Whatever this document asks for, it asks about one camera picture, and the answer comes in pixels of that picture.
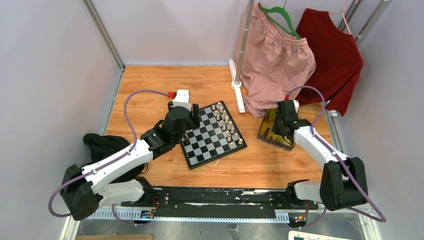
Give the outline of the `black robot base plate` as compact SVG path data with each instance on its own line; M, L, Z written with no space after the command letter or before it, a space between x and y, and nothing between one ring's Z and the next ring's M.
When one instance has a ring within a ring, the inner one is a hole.
M120 203L154 220L305 225L318 210L310 200L292 202L284 189L156 186L137 201Z

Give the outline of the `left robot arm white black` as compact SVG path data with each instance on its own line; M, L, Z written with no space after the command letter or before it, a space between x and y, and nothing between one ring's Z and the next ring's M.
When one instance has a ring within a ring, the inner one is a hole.
M104 206L137 202L146 207L152 203L152 191L136 178L118 183L114 181L168 153L182 141L188 130L199 128L198 104L171 101L168 106L165 118L129 146L99 162L84 167L73 164L65 170L57 193L67 206L69 216L80 221Z

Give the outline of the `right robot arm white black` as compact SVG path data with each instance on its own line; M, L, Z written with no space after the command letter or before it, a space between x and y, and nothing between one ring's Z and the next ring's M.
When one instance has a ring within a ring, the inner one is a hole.
M363 161L329 145L308 120L299 118L298 108L295 100L279 101L272 131L302 147L320 165L322 176L320 182L303 179L288 183L286 204L298 209L305 201L313 201L335 211L368 203Z

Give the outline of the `black white chess board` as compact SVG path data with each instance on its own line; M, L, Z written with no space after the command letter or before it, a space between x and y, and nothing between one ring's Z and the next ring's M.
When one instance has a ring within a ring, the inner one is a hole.
M199 128L186 131L180 146L193 170L248 147L223 101L199 109Z

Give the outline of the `yellow transparent piece tray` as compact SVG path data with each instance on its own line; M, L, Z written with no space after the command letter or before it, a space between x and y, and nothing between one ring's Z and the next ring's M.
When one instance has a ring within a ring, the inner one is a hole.
M262 118L256 139L272 147L291 152L296 144L287 137L273 132L273 126L277 117L277 109L268 109Z

